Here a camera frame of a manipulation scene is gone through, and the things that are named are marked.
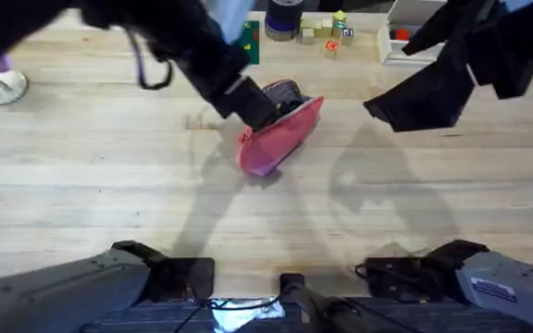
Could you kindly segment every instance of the white label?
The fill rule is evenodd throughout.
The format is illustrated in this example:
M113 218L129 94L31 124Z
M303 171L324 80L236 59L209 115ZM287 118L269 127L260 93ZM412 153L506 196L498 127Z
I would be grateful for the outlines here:
M514 289L509 286L477 277L471 277L470 282L472 282L472 288L477 292L509 302L517 302Z

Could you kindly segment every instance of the purple cloth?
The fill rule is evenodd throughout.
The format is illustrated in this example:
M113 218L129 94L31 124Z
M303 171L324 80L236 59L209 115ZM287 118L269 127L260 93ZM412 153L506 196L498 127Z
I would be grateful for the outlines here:
M8 70L10 70L9 58L7 55L3 55L0 57L0 73L7 72Z

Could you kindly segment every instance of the wooden floor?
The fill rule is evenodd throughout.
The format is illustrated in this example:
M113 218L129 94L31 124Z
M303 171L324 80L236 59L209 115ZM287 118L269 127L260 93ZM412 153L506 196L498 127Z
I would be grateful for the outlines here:
M274 294L284 271L361 287L352 265L392 243L464 238L533 263L533 83L512 101L477 89L454 129L395 134L362 107L416 71L378 64L367 32L382 20L351 15L354 46L335 61L322 43L263 35L248 74L326 97L310 140L264 180L235 165L239 120L220 121L180 74L161 92L134 85L120 32L69 16L32 36L12 53L31 89L0 107L0 275L126 239L214 257L219 296Z

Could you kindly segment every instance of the pink fabric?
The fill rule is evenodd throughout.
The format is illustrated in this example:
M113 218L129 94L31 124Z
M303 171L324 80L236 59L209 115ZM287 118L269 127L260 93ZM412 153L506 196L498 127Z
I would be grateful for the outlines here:
M240 137L238 164L256 176L266 176L314 129L324 97L313 98L286 119L257 133L246 128Z

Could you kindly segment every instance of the colorful block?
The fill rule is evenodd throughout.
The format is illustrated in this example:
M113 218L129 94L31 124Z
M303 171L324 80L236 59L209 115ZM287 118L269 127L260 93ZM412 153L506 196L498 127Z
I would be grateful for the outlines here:
M340 39L342 37L342 31L347 28L347 25L344 22L334 23L334 28L332 28L332 37Z
M332 14L332 24L336 22L342 22L344 24L347 24L347 14L342 10L339 10L338 12Z
M337 51L339 51L339 42L328 41L324 47L324 57L334 59L337 57Z
M303 28L300 30L299 42L303 45L308 45L314 42L314 29L312 28Z
M322 22L314 22L314 36L322 37Z
M332 19L330 18L324 18L322 19L322 29L320 32L320 37L330 37L330 34L332 34Z
M314 28L314 22L309 18L302 18L302 23L300 23L300 29L303 28Z
M355 36L355 30L353 28L345 28L342 30L341 44L351 45L353 43L353 37Z

